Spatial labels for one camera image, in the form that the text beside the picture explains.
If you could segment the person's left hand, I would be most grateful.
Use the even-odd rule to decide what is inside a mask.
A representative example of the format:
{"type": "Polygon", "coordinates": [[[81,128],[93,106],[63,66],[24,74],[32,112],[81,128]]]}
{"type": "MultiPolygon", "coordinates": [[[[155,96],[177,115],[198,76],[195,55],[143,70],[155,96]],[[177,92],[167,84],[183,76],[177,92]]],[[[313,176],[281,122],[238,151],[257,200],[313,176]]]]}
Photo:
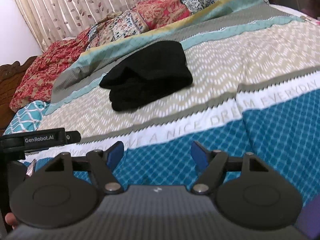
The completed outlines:
{"type": "Polygon", "coordinates": [[[18,220],[16,219],[15,215],[13,213],[7,213],[5,215],[5,222],[11,226],[13,229],[15,229],[16,227],[18,227],[19,225],[19,222],[18,220]]]}

